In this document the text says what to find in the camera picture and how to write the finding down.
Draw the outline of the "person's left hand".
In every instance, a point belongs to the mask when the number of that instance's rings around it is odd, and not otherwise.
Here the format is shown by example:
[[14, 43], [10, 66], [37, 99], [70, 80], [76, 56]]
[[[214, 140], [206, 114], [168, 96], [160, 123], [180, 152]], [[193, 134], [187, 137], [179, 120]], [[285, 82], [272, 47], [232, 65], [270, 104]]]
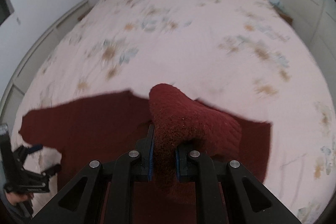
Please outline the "person's left hand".
[[10, 193], [5, 192], [5, 196], [8, 202], [12, 204], [13, 206], [16, 206], [17, 203], [29, 201], [34, 198], [33, 193], [17, 194], [15, 192], [10, 192]]

